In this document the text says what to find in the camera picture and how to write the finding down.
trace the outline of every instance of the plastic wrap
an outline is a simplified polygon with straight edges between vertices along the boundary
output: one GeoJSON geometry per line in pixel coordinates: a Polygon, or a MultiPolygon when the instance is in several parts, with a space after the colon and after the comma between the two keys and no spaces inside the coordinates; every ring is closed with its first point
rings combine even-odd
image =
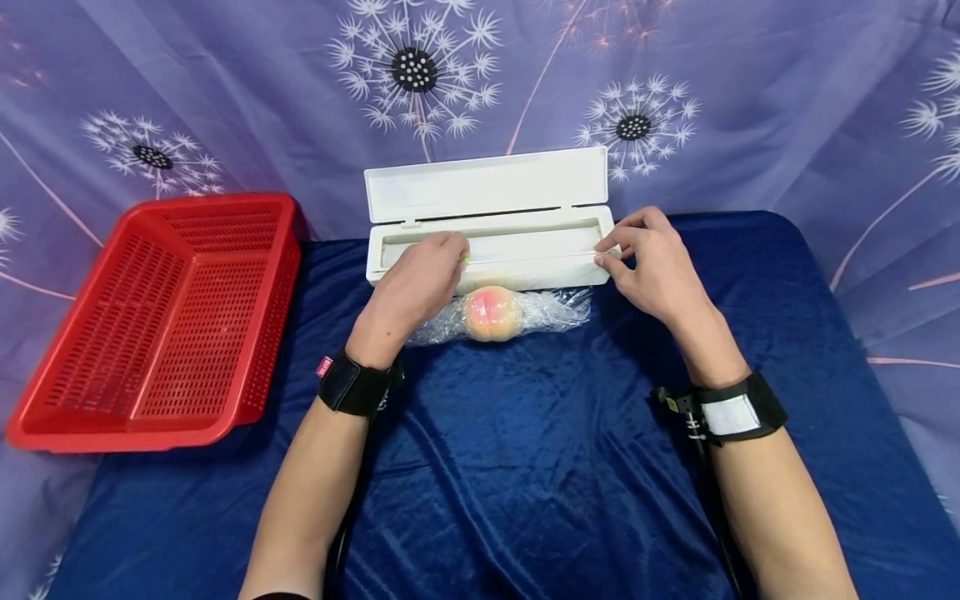
{"type": "Polygon", "coordinates": [[[586,323],[589,316],[589,289],[520,293],[484,287],[454,299],[418,327],[407,343],[430,346],[461,338],[505,342],[534,331],[567,331],[586,323]]]}

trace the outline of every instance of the person's left hand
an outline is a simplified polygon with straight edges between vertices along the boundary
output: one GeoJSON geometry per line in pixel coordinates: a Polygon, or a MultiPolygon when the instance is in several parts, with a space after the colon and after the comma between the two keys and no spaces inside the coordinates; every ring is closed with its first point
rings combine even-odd
{"type": "Polygon", "coordinates": [[[461,258],[469,250],[463,233],[444,232],[404,251],[377,282],[357,319],[347,347],[350,358],[369,367],[390,367],[413,330],[453,300],[463,273],[461,258]]]}

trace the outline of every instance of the white plastic box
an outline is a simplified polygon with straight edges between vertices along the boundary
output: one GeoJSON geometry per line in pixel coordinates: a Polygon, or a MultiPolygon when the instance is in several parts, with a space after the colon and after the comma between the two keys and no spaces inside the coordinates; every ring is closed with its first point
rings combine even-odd
{"type": "Polygon", "coordinates": [[[437,231],[461,231],[470,261],[457,294],[600,285],[593,247],[613,229],[603,146],[364,172],[371,230],[367,280],[437,231]]]}

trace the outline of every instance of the hand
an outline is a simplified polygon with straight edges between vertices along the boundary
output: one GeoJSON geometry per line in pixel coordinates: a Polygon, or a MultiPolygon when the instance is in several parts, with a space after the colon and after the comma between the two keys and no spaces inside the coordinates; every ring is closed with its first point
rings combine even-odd
{"type": "Polygon", "coordinates": [[[680,234],[659,208],[647,206],[630,215],[596,250],[596,263],[610,273],[616,289],[668,327],[712,309],[680,234]],[[607,253],[618,244],[624,258],[636,256],[636,269],[607,253]]]}
{"type": "Polygon", "coordinates": [[[376,284],[357,319],[347,354],[360,364],[387,369],[413,330],[453,300],[469,242],[462,233],[434,233],[403,252],[376,284]]]}

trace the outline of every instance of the purple backdrop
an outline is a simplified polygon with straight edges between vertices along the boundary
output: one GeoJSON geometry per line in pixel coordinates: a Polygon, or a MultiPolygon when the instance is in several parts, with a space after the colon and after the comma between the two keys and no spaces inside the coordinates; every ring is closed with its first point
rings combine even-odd
{"type": "MultiPolygon", "coordinates": [[[[802,228],[955,510],[958,25],[944,0],[8,0],[0,416],[138,201],[288,190],[364,237],[364,168],[603,143],[617,214],[802,228]]],[[[0,446],[0,597],[42,595],[95,466],[0,446]]]]}

